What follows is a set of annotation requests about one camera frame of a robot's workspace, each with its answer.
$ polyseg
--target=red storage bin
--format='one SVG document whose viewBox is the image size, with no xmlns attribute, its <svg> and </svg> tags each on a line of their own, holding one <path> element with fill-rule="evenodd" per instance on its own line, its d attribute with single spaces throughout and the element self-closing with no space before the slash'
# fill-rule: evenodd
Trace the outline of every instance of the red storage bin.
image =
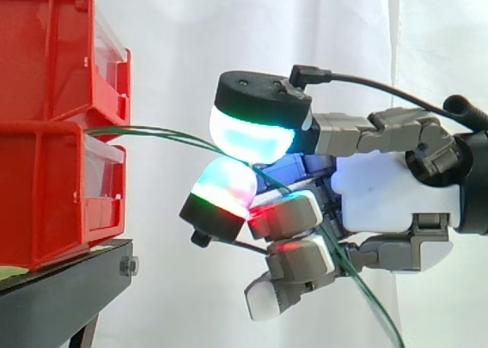
<svg viewBox="0 0 488 348">
<path fill-rule="evenodd" d="M 70 122 L 0 123 L 0 266 L 35 270 L 124 231 L 125 151 Z"/>
<path fill-rule="evenodd" d="M 130 121 L 130 53 L 94 0 L 0 0 L 0 122 Z"/>
</svg>

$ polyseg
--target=white curtain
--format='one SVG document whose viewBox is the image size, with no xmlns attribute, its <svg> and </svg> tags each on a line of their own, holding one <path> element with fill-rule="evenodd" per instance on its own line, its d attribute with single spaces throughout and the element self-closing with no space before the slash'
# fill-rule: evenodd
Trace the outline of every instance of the white curtain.
<svg viewBox="0 0 488 348">
<path fill-rule="evenodd" d="M 294 63 L 389 82 L 389 0 L 97 0 L 133 53 L 133 123 L 209 138 L 219 74 L 250 69 L 286 76 Z M 313 88 L 314 111 L 367 115 L 391 98 L 334 83 Z M 389 348 L 354 282 L 333 285 L 266 323 L 249 320 L 244 288 L 265 271 L 262 256 L 190 243 L 178 218 L 211 154 L 162 140 L 124 138 L 128 150 L 125 237 L 140 274 L 101 314 L 96 348 L 296 346 Z M 249 239 L 247 232 L 242 237 Z M 397 316 L 386 272 L 364 277 Z"/>
<path fill-rule="evenodd" d="M 462 94 L 488 111 L 486 0 L 400 0 L 399 11 L 396 85 L 437 105 Z M 451 238 L 454 249 L 441 264 L 397 277 L 407 346 L 486 346 L 488 240 Z"/>
</svg>

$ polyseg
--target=blue light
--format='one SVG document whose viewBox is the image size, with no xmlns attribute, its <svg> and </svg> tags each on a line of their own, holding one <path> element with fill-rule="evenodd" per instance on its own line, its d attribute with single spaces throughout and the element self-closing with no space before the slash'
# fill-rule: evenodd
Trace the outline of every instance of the blue light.
<svg viewBox="0 0 488 348">
<path fill-rule="evenodd" d="M 248 163 L 273 163 L 293 142 L 291 129 L 241 121 L 212 108 L 210 135 L 226 154 Z"/>
<path fill-rule="evenodd" d="M 256 175 L 248 166 L 235 159 L 221 157 L 207 166 L 191 192 L 248 220 L 249 207 L 257 188 Z"/>
</svg>

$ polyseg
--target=metal bolt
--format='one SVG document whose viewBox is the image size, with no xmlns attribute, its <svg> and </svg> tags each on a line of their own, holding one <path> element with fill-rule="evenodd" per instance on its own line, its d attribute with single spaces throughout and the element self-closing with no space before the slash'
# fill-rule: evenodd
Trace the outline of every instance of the metal bolt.
<svg viewBox="0 0 488 348">
<path fill-rule="evenodd" d="M 125 256 L 120 261 L 120 274 L 134 277 L 139 272 L 139 258 L 137 256 Z"/>
</svg>

